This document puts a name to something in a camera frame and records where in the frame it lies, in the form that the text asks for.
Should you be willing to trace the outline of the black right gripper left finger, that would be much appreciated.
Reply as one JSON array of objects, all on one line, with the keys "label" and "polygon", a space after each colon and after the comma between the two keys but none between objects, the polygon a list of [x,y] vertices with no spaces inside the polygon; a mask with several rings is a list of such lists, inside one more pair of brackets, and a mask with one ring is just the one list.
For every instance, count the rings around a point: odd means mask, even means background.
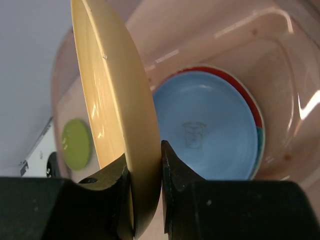
[{"label": "black right gripper left finger", "polygon": [[131,240],[130,176],[124,156],[79,183],[2,177],[3,240]]}]

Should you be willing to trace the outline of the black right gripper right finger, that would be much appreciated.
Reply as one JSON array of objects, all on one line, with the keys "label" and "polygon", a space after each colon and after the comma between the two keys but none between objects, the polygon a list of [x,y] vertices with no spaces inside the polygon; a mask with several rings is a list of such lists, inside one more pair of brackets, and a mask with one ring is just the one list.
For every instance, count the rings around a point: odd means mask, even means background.
[{"label": "black right gripper right finger", "polygon": [[161,142],[164,232],[171,240],[317,240],[320,223],[292,181],[206,180]]}]

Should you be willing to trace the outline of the light blue plate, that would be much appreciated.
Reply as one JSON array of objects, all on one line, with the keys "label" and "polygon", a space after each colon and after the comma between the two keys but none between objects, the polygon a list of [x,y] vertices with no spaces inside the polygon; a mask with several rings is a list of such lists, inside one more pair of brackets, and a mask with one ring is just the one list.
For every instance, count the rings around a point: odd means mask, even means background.
[{"label": "light blue plate", "polygon": [[203,71],[169,78],[153,94],[160,138],[207,180],[248,180],[258,157],[258,133],[242,95]]}]

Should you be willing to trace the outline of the pale orange plate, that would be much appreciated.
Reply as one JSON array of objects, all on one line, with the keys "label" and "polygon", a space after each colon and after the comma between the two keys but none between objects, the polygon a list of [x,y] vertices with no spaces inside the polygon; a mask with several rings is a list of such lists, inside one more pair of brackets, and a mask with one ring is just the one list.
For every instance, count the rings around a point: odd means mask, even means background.
[{"label": "pale orange plate", "polygon": [[161,191],[161,140],[147,74],[136,45],[105,0],[73,0],[78,67],[99,164],[125,156],[131,179],[132,224],[139,238]]}]

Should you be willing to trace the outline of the red plate with teal flower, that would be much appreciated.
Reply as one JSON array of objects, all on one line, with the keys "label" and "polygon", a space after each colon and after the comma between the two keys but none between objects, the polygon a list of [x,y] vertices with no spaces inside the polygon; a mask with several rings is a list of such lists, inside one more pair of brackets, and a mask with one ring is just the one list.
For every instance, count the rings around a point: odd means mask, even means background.
[{"label": "red plate with teal flower", "polygon": [[262,111],[257,101],[241,81],[239,81],[234,75],[218,67],[209,66],[209,65],[189,66],[189,67],[179,69],[177,72],[173,73],[171,77],[176,76],[178,74],[195,72],[195,71],[210,73],[222,78],[223,80],[231,84],[242,95],[247,105],[249,106],[255,121],[255,126],[257,129],[257,136],[258,136],[257,158],[255,161],[253,172],[250,176],[251,180],[254,179],[261,165],[264,151],[265,151],[265,145],[266,145],[265,122],[262,115]]}]

